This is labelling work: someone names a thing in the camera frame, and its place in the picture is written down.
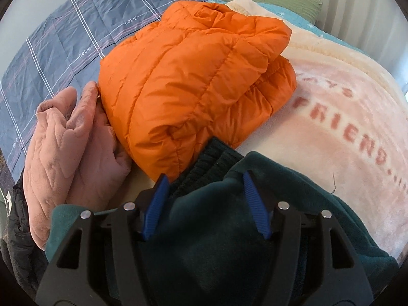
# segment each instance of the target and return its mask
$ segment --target pink garment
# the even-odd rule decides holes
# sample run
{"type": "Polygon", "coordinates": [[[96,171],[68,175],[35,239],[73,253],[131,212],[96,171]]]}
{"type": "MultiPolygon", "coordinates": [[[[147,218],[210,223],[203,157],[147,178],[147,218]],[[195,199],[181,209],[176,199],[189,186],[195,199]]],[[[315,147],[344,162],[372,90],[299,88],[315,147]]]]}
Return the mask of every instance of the pink garment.
{"type": "Polygon", "coordinates": [[[105,209],[131,168],[98,100],[97,84],[67,87],[39,105],[23,187],[31,235],[45,249],[52,210],[63,203],[105,209]]]}

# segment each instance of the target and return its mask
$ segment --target orange jacket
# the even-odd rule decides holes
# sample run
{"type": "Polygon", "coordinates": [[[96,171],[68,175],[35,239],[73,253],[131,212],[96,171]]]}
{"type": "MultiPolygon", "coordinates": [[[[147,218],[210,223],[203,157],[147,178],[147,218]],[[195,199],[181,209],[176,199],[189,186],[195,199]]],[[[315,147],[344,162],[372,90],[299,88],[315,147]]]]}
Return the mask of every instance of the orange jacket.
{"type": "Polygon", "coordinates": [[[119,141],[153,180],[176,179],[212,136],[236,148],[296,88],[280,56],[290,35],[280,20],[224,5],[172,4],[101,61],[100,94],[119,141]]]}

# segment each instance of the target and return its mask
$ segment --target green garment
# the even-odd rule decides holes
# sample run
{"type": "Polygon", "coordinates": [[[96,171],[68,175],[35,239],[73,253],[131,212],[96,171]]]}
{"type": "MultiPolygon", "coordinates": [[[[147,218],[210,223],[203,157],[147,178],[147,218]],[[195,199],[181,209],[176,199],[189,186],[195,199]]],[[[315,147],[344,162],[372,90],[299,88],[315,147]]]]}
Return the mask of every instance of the green garment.
{"type": "MultiPolygon", "coordinates": [[[[221,182],[169,200],[155,235],[140,244],[160,306],[251,305],[275,246],[263,239],[252,220],[243,192],[247,170],[261,187],[300,211],[330,210],[359,254],[374,293],[396,274],[396,260],[379,249],[342,200],[304,175],[251,152],[221,182]]],[[[72,205],[54,210],[48,259],[82,210],[72,205]]]]}

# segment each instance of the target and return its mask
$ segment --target silver screw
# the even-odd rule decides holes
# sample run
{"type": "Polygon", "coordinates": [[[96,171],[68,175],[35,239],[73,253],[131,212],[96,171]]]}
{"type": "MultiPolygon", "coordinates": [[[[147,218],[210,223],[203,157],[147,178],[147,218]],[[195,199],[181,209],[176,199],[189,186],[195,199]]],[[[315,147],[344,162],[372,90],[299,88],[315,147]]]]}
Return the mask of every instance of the silver screw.
{"type": "Polygon", "coordinates": [[[279,201],[278,207],[282,210],[288,210],[290,205],[286,201],[279,201]]]}
{"type": "Polygon", "coordinates": [[[123,205],[123,208],[124,208],[125,210],[133,210],[133,209],[136,208],[136,205],[135,205],[134,202],[126,202],[126,203],[123,205]]]}
{"type": "Polygon", "coordinates": [[[329,210],[324,209],[324,210],[322,210],[322,216],[323,216],[325,219],[329,219],[329,218],[331,218],[332,213],[331,213],[329,210]]]}
{"type": "Polygon", "coordinates": [[[90,218],[91,217],[91,211],[90,210],[84,210],[82,213],[81,213],[81,219],[88,219],[88,218],[90,218]]]}

